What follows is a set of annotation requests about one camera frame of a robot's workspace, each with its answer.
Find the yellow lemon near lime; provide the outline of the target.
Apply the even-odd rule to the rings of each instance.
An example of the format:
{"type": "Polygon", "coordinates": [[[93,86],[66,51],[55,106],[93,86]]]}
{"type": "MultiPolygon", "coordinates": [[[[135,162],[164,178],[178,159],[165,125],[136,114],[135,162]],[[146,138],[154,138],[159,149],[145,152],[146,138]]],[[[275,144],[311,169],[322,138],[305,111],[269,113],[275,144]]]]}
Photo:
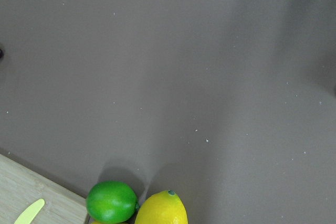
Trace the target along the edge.
{"type": "Polygon", "coordinates": [[[118,223],[111,222],[111,223],[109,223],[109,222],[101,222],[101,221],[95,220],[95,221],[91,222],[90,224],[128,224],[128,223],[127,222],[118,222],[118,223]]]}

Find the dark red cherries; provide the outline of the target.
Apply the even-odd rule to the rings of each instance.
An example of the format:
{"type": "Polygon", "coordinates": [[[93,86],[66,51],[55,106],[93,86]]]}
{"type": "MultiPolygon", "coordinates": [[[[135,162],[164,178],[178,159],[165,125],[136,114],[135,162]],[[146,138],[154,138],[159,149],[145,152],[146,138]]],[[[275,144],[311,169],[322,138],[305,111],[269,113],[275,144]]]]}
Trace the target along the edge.
{"type": "Polygon", "coordinates": [[[3,58],[3,55],[4,55],[3,50],[0,48],[0,58],[3,58]]]}

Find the green lime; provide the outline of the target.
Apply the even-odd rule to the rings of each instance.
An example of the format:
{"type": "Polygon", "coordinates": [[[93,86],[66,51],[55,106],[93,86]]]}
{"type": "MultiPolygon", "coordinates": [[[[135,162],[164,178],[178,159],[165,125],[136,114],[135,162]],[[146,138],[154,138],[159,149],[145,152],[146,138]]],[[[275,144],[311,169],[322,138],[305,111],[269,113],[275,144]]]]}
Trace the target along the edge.
{"type": "Polygon", "coordinates": [[[137,195],[126,183],[114,180],[94,185],[86,198],[88,215],[101,222],[125,222],[139,209],[137,195]]]}

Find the wooden cutting board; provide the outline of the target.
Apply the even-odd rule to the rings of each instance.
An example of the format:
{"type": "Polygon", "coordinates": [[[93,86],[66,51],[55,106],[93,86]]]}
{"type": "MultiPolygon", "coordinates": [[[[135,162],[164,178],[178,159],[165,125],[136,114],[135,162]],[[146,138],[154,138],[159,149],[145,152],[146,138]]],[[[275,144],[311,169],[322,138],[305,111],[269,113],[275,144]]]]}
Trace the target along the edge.
{"type": "Polygon", "coordinates": [[[14,223],[32,203],[45,205],[32,223],[87,223],[85,199],[1,155],[1,223],[14,223]]]}

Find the yellow plastic knife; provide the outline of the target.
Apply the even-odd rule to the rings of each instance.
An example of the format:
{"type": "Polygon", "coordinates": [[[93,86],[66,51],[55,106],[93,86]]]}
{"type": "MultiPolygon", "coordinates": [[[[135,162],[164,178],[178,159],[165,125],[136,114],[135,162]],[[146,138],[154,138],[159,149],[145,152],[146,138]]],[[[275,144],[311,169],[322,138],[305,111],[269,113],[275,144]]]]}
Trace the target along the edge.
{"type": "Polygon", "coordinates": [[[15,220],[14,224],[31,224],[45,205],[45,200],[40,198],[30,204],[15,220]]]}

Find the yellow lemon front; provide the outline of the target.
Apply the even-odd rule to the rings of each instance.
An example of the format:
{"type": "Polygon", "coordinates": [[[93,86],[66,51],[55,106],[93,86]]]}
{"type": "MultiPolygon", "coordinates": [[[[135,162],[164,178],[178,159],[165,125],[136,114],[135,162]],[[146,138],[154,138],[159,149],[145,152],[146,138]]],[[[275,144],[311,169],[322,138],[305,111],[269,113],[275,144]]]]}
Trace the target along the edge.
{"type": "Polygon", "coordinates": [[[185,206],[173,190],[165,190],[149,197],[141,205],[134,223],[188,224],[185,206]]]}

